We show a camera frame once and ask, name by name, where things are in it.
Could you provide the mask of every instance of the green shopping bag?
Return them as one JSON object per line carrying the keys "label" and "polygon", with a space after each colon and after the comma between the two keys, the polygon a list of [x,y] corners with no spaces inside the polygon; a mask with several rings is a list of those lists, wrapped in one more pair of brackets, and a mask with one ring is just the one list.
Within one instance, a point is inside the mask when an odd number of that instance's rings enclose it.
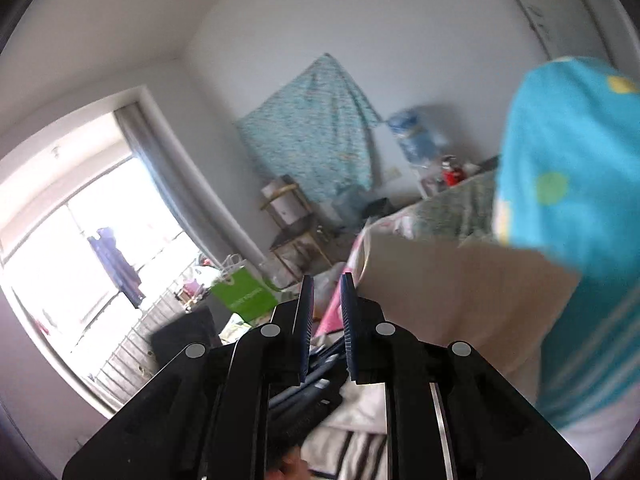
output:
{"label": "green shopping bag", "polygon": [[278,304],[274,295],[246,267],[231,271],[210,291],[246,322],[266,314]]}

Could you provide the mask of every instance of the blue clothing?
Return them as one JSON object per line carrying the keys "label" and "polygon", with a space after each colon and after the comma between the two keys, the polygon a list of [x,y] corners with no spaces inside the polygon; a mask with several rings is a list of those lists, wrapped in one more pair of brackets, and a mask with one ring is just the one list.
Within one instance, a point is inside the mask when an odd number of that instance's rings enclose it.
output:
{"label": "blue clothing", "polygon": [[98,256],[113,285],[127,297],[135,308],[140,307],[145,295],[140,291],[142,280],[140,280],[136,269],[129,265],[116,247],[116,239],[110,228],[98,229],[98,234],[99,238],[93,236],[87,238],[89,245]]}
{"label": "blue clothing", "polygon": [[498,239],[582,279],[542,347],[538,409],[561,428],[640,381],[640,91],[606,63],[527,75],[497,179]]}

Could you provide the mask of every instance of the electrical outlet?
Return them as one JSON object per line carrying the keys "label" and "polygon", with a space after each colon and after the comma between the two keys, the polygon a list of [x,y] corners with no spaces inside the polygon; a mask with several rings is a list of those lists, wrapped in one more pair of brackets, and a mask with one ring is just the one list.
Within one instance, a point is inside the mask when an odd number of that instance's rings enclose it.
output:
{"label": "electrical outlet", "polygon": [[382,181],[383,183],[387,183],[387,182],[391,182],[392,180],[397,180],[398,178],[402,177],[402,173],[400,172],[400,170],[398,170],[397,166],[392,166],[391,168],[388,168],[388,170],[385,170],[385,172],[382,174]]}

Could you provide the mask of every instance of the green polka dot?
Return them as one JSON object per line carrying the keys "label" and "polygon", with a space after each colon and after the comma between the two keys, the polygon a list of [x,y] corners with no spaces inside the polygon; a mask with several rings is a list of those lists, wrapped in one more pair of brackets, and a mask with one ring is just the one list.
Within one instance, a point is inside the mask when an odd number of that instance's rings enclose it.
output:
{"label": "green polka dot", "polygon": [[536,195],[542,205],[560,202],[569,188],[569,178],[563,173],[543,173],[536,182]]}

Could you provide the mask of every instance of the blue blanket with polka dots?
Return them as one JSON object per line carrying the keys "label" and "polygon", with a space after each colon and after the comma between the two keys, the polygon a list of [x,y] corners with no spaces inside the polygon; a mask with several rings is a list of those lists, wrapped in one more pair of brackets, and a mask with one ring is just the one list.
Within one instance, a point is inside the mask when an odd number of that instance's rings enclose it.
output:
{"label": "blue blanket with polka dots", "polygon": [[538,409],[556,428],[640,381],[640,92],[591,58],[526,76],[511,106],[494,231],[582,273],[542,348]]}
{"label": "blue blanket with polka dots", "polygon": [[236,126],[264,183],[288,174],[314,202],[373,186],[371,131],[380,117],[329,54]]}

